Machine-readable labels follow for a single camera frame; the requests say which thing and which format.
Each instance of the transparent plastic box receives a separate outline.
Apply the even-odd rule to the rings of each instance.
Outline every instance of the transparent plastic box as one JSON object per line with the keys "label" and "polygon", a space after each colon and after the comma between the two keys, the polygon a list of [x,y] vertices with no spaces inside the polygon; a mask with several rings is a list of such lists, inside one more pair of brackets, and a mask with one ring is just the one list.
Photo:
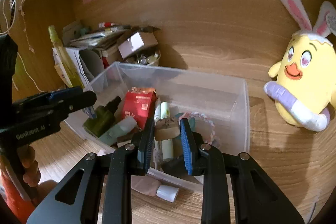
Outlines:
{"label": "transparent plastic box", "polygon": [[[106,105],[116,96],[124,99],[132,87],[153,87],[161,101],[170,103],[171,117],[180,112],[205,114],[215,124],[216,141],[224,153],[238,155],[249,152],[250,117],[247,84],[244,79],[190,70],[166,67],[141,66],[115,62],[98,75],[85,90],[97,94],[96,108]],[[123,101],[116,117],[120,117]],[[115,149],[88,134],[82,127],[87,115],[77,111],[69,115],[66,123],[83,139],[89,139],[108,152]],[[148,171],[168,184],[192,191],[202,191],[203,185],[196,179],[181,179],[154,168]]]}

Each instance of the plush toy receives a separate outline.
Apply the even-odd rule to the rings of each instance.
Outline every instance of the plush toy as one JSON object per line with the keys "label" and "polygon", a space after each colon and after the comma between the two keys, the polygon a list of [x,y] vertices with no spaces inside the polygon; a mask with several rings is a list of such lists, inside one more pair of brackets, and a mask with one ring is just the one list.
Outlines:
{"label": "plush toy", "polygon": [[282,61],[269,69],[268,75],[277,80],[266,83],[264,91],[275,100],[286,122],[321,131],[330,120],[326,106],[331,103],[336,108],[336,53],[326,39],[336,10],[330,2],[323,2],[312,28],[301,0],[281,2],[301,30],[292,35]]}

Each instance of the pink inner ear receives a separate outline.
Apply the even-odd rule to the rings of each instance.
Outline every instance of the pink inner ear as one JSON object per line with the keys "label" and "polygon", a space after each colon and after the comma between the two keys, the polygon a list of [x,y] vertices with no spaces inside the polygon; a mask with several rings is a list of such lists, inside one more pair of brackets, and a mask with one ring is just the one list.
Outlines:
{"label": "pink inner ear", "polygon": [[299,25],[303,26],[305,30],[311,31],[311,26],[305,19],[305,17],[302,15],[300,9],[296,6],[295,2],[293,0],[287,0],[288,5],[292,13],[296,16],[297,20],[299,21]]}
{"label": "pink inner ear", "polygon": [[326,18],[327,18],[327,15],[329,14],[329,12],[330,11],[327,11],[325,13],[323,23],[316,30],[316,33],[319,34],[319,35],[322,35],[326,31],[326,29],[328,28],[328,25],[327,25],[327,22],[326,22]]}

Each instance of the metal screw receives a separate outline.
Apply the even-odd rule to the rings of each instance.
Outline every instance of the metal screw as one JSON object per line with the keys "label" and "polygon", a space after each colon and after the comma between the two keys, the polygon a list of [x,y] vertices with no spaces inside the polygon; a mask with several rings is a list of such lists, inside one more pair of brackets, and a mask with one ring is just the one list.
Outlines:
{"label": "metal screw", "polygon": [[209,145],[208,143],[201,144],[202,150],[210,150],[210,148],[211,148],[211,145]]}
{"label": "metal screw", "polygon": [[250,158],[250,155],[248,153],[245,153],[245,152],[240,153],[239,156],[242,160],[248,160]]}
{"label": "metal screw", "polygon": [[135,148],[135,145],[132,143],[128,143],[127,145],[125,145],[125,149],[128,151],[132,151]]}
{"label": "metal screw", "polygon": [[88,153],[85,155],[86,160],[93,160],[96,157],[95,153]]}

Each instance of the red box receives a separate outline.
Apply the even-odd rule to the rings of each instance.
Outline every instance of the red box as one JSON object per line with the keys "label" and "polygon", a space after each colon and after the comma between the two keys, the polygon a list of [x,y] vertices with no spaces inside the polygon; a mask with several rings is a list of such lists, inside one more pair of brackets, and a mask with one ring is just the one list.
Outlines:
{"label": "red box", "polygon": [[133,117],[139,128],[144,129],[146,120],[155,111],[156,92],[154,88],[132,88],[126,93],[122,119]]}

